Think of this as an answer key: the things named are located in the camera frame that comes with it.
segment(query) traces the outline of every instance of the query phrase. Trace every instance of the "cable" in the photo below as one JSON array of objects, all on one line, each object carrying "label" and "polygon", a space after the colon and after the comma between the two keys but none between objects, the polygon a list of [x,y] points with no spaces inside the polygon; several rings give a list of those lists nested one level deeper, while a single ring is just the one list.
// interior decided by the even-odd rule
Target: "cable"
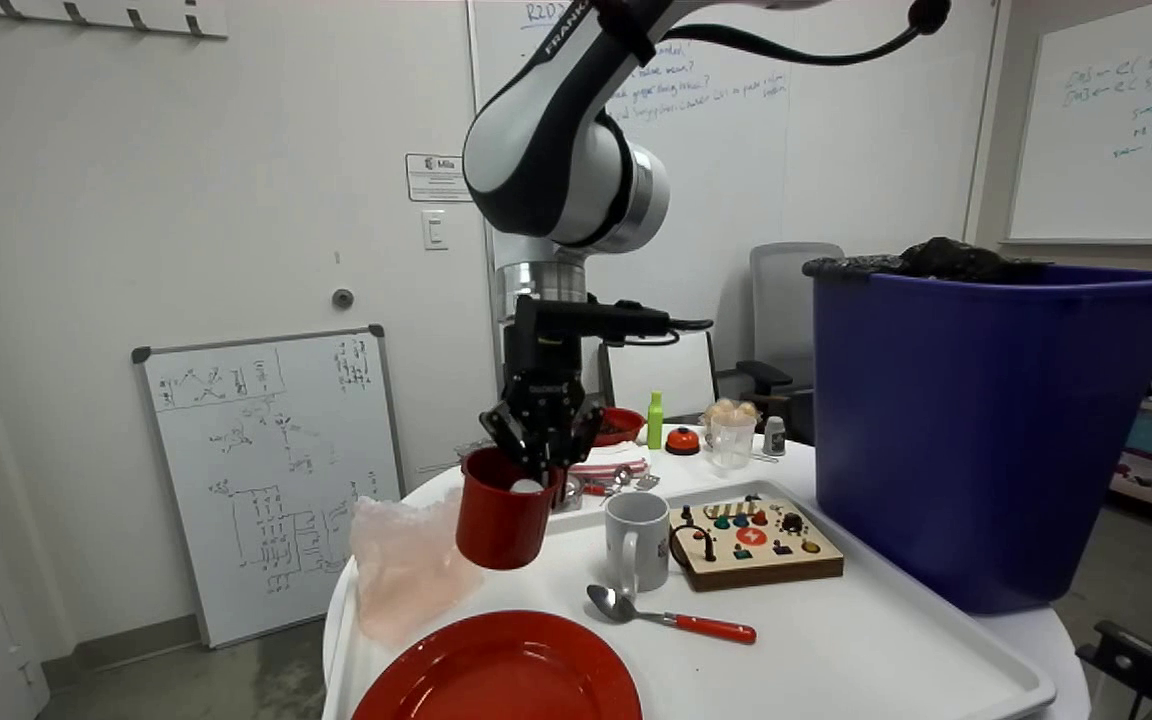
[{"label": "cable", "polygon": [[750,30],[726,27],[726,22],[683,22],[683,27],[663,30],[661,39],[701,39],[701,42],[725,42],[725,46],[784,60],[784,63],[843,66],[843,63],[869,63],[869,60],[893,57],[916,35],[918,30],[907,27],[878,46],[849,52],[849,57],[817,57],[817,52],[784,46],[784,42],[772,42],[763,35],[750,35]]},{"label": "cable", "polygon": [[916,3],[907,3],[907,27],[916,27],[918,35],[939,30],[939,22],[948,18],[948,3],[951,0],[916,0]]}]

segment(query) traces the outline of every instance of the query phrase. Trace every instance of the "white cup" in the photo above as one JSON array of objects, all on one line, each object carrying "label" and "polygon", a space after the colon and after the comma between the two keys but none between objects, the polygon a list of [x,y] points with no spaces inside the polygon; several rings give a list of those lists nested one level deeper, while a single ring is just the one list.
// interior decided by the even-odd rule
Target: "white cup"
[{"label": "white cup", "polygon": [[617,588],[650,593],[666,574],[666,502],[650,490],[607,500],[607,572]]}]

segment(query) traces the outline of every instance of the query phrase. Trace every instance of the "red handled utensil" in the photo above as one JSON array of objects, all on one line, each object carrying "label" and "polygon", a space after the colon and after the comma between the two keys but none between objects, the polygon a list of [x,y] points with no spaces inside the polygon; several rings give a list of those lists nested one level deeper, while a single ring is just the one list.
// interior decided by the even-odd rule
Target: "red handled utensil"
[{"label": "red handled utensil", "polygon": [[650,621],[650,622],[663,622],[663,627],[683,627],[683,630],[696,630],[696,635],[720,635],[720,641],[731,641],[731,644],[755,644],[758,641],[758,630],[750,622],[726,622],[726,621],[678,614],[678,610],[638,610],[638,608],[630,608],[628,593],[617,593],[607,585],[589,585],[583,593],[589,593],[591,608],[599,608],[610,622]]}]

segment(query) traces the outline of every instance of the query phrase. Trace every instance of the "plastic container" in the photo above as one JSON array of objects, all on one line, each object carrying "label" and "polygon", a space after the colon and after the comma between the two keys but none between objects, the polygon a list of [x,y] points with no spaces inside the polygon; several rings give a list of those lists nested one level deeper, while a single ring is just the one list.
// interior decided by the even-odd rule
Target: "plastic container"
[{"label": "plastic container", "polygon": [[809,276],[818,507],[963,610],[1063,595],[1152,381],[1152,273]]},{"label": "plastic container", "polygon": [[784,456],[784,421],[767,414],[763,422],[763,456]]},{"label": "plastic container", "polygon": [[650,390],[647,398],[647,447],[663,447],[663,395]]}]

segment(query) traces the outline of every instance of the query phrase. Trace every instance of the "whiteboard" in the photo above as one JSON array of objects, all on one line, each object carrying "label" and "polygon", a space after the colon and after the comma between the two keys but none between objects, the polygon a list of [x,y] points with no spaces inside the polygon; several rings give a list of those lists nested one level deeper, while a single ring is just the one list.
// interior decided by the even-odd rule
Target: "whiteboard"
[{"label": "whiteboard", "polygon": [[1043,35],[1012,240],[1152,243],[1152,3]]},{"label": "whiteboard", "polygon": [[[565,0],[467,0],[482,105],[544,39]],[[856,52],[903,27],[907,0],[802,12],[717,3],[678,22],[734,22],[809,52]],[[717,318],[717,365],[745,351],[745,268],[755,243],[830,240],[898,252],[963,237],[997,0],[957,0],[939,35],[860,66],[800,66],[666,39],[607,98],[622,134],[661,155],[666,214],[628,255],[589,260],[599,299]],[[526,240],[492,237],[497,268]]]},{"label": "whiteboard", "polygon": [[158,346],[143,381],[204,641],[323,614],[356,495],[400,500],[378,328]]}]

